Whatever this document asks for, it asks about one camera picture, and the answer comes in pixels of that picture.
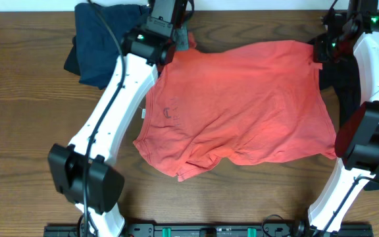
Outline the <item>red t-shirt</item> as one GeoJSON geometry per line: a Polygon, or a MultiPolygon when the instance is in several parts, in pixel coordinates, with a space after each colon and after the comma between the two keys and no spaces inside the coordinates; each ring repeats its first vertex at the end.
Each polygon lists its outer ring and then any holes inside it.
{"type": "Polygon", "coordinates": [[[319,90],[313,47],[267,41],[222,53],[177,52],[145,97],[134,145],[179,181],[235,165],[334,159],[334,126],[319,90]]]}

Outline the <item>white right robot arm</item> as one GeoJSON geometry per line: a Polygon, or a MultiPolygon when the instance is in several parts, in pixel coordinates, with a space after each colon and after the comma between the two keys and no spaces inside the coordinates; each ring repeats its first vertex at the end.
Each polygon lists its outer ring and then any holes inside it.
{"type": "Polygon", "coordinates": [[[322,20],[327,32],[317,37],[316,62],[354,56],[359,69],[360,107],[339,129],[336,165],[307,218],[292,236],[372,236],[369,224],[344,224],[343,217],[369,183],[379,185],[379,14],[336,13],[322,20]]]}

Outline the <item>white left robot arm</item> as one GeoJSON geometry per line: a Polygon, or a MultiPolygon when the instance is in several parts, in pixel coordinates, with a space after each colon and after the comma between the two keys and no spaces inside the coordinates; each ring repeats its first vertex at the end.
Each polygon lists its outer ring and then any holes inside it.
{"type": "Polygon", "coordinates": [[[163,36],[142,26],[124,37],[123,54],[101,99],[64,147],[54,144],[47,160],[56,191],[81,212],[77,224],[48,225],[45,236],[120,236],[126,221],[118,207],[124,177],[115,170],[124,133],[138,105],[175,51],[187,50],[186,26],[163,36]]]}

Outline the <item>black t-shirt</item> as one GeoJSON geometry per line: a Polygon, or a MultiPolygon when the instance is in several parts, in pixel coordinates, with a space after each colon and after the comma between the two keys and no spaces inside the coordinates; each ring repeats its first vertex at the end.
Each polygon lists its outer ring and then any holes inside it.
{"type": "MultiPolygon", "coordinates": [[[[340,103],[340,126],[344,125],[360,105],[359,67],[354,56],[342,56],[339,63],[323,63],[319,72],[320,90],[332,86],[340,103]]],[[[371,182],[365,186],[366,191],[379,190],[379,183],[371,182]]]]}

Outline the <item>folded navy blue garment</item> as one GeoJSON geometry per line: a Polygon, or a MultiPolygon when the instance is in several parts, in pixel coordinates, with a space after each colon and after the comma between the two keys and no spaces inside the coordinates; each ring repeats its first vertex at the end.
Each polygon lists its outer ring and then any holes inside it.
{"type": "Polygon", "coordinates": [[[119,56],[110,27],[118,41],[148,15],[143,5],[113,5],[102,7],[80,3],[75,6],[76,35],[64,69],[80,77],[79,83],[100,90],[107,87],[119,56]]]}

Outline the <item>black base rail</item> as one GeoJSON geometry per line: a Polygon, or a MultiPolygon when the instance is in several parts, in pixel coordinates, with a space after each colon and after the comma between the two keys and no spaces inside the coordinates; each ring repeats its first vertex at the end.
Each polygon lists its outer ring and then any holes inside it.
{"type": "MultiPolygon", "coordinates": [[[[260,237],[260,236],[301,236],[295,234],[291,223],[266,223],[260,225],[153,225],[130,224],[122,231],[123,237],[260,237]]],[[[44,228],[44,237],[79,236],[76,226],[49,225],[44,228]]],[[[373,237],[370,224],[343,224],[337,234],[326,233],[323,236],[373,237]]]]}

